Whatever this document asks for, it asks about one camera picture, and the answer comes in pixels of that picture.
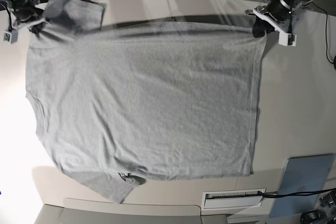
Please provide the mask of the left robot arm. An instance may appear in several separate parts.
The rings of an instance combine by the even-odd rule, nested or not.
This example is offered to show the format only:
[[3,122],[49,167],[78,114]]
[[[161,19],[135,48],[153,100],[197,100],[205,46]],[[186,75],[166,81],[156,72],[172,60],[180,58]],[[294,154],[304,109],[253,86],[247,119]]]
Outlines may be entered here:
[[273,31],[293,36],[295,12],[313,0],[268,0],[267,5],[259,5],[246,10],[246,14],[255,16],[253,36],[263,37]]

